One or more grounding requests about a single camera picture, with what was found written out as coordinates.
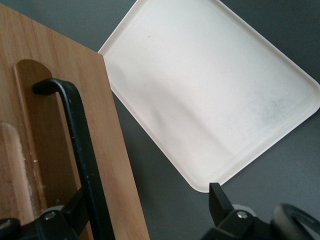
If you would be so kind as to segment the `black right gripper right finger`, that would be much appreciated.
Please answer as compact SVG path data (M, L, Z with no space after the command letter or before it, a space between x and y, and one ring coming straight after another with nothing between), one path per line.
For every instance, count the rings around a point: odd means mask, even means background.
M209 211L214 222L203 240L269 240L269 225L246 208L235 208L219 183L209 184Z

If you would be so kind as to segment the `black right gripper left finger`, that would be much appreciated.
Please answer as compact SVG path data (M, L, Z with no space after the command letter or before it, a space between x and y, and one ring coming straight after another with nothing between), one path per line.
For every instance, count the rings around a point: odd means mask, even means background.
M51 207L38 217L38 239L79 240L88 222L84 194L79 189L65 205Z

